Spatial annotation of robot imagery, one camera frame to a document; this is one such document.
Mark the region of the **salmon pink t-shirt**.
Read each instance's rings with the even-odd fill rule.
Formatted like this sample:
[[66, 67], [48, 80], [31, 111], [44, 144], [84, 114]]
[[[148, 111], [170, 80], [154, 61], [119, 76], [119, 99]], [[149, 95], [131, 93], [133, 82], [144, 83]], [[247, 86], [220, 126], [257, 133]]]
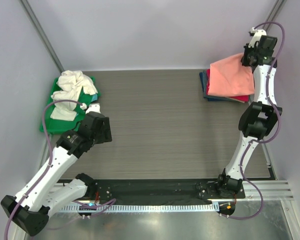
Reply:
[[237, 53], [210, 64], [207, 94], [217, 97], [248, 96], [255, 92], [250, 66], [243, 66], [243, 53]]

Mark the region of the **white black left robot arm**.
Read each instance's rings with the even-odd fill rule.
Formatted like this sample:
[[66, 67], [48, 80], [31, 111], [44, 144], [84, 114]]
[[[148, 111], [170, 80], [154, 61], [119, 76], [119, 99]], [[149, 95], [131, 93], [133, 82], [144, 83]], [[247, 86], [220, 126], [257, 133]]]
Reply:
[[55, 146], [48, 146], [49, 158], [39, 171], [15, 195], [6, 195], [0, 202], [8, 223], [15, 223], [33, 237], [47, 225], [49, 218], [68, 203], [97, 194], [96, 181], [78, 174], [70, 183], [51, 193], [65, 171], [94, 145], [112, 141], [110, 120], [101, 113], [99, 103], [91, 103], [77, 130], [64, 132]]

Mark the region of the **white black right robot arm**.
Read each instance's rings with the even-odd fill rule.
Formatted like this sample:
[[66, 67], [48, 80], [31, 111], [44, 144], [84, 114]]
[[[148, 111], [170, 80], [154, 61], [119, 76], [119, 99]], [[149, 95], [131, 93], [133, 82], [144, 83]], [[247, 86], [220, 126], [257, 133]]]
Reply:
[[258, 26], [251, 28], [249, 34], [252, 38], [244, 46], [241, 63], [252, 68], [255, 93], [239, 120], [240, 138], [235, 152], [214, 184], [215, 192], [221, 198], [235, 197], [243, 191], [245, 170], [255, 148], [265, 143], [264, 138], [274, 127], [280, 127], [279, 117], [283, 112], [275, 99], [278, 61], [273, 53], [278, 39], [267, 35]]

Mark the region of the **light blue t-shirt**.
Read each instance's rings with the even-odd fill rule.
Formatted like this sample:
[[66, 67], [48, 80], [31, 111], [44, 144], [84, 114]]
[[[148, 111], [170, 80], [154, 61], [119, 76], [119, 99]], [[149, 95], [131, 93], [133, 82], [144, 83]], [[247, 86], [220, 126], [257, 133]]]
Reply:
[[97, 101], [99, 98], [99, 94], [94, 94], [92, 97], [91, 97], [91, 102], [94, 102], [94, 101]]

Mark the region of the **red folded t-shirt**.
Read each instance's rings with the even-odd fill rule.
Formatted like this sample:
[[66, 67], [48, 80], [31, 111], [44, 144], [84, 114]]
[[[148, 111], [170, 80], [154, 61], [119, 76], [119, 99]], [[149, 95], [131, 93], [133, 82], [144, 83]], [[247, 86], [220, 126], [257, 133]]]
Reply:
[[[206, 84], [206, 92], [208, 92], [209, 87], [210, 87], [210, 69], [206, 70], [206, 74], [207, 74], [207, 84]], [[214, 100], [224, 100], [224, 101], [236, 101], [236, 102], [240, 102], [240, 103], [247, 103], [250, 99], [249, 95], [241, 95], [241, 96], [228, 96], [228, 97], [218, 97], [218, 96], [210, 96], [210, 99], [214, 99]]]

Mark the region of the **green plastic bin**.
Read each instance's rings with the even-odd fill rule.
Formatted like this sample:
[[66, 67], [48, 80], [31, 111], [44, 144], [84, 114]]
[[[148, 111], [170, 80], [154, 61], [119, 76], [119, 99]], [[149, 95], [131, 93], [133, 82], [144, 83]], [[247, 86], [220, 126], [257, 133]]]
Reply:
[[[59, 87], [57, 84], [58, 82], [58, 77], [54, 79], [50, 94], [47, 100], [46, 105], [52, 103], [54, 100], [51, 98], [51, 95], [53, 95], [54, 92], [61, 91], [62, 89]], [[77, 99], [78, 102], [86, 104], [88, 107], [91, 104], [91, 98], [93, 95], [90, 94], [85, 94], [83, 87], [81, 88], [79, 97]], [[46, 125], [46, 130], [48, 134], [52, 135], [58, 135], [62, 134], [68, 130], [71, 129], [78, 129], [77, 122], [80, 122], [83, 120], [85, 116], [85, 110], [81, 109], [81, 106], [79, 104], [76, 105], [74, 111], [75, 111], [75, 118], [73, 120], [63, 120], [63, 119], [54, 119], [51, 117], [53, 111], [55, 110], [56, 105], [50, 106], [46, 112], [45, 112], [45, 125]]]

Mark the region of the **cream white crumpled t-shirt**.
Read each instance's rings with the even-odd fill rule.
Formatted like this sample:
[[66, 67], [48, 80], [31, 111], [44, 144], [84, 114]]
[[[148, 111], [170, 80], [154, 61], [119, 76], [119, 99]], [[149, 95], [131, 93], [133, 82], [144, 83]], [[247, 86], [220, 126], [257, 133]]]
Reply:
[[80, 70], [62, 72], [56, 84], [60, 90], [54, 91], [51, 98], [54, 102], [61, 102], [54, 105], [50, 115], [54, 120], [73, 121], [78, 114], [76, 111], [78, 105], [73, 101], [82, 103], [83, 100], [79, 99], [81, 93], [92, 97], [98, 93], [92, 79]]

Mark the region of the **navy blue folded t-shirt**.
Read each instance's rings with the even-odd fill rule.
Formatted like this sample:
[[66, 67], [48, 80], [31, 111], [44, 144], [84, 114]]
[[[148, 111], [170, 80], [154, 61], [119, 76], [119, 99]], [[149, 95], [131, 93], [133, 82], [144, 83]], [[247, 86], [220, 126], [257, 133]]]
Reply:
[[208, 83], [208, 75], [205, 70], [199, 73], [203, 98], [206, 99], [208, 102], [234, 102], [235, 100], [229, 99], [226, 97], [219, 97], [219, 96], [208, 96], [207, 94], [207, 83]]

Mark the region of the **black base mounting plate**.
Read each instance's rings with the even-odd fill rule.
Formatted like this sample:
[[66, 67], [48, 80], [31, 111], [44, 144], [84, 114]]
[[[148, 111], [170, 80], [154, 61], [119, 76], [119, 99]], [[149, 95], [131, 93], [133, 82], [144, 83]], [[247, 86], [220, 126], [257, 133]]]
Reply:
[[116, 198], [122, 205], [163, 205], [174, 201], [244, 199], [242, 180], [217, 179], [92, 179], [92, 200]]

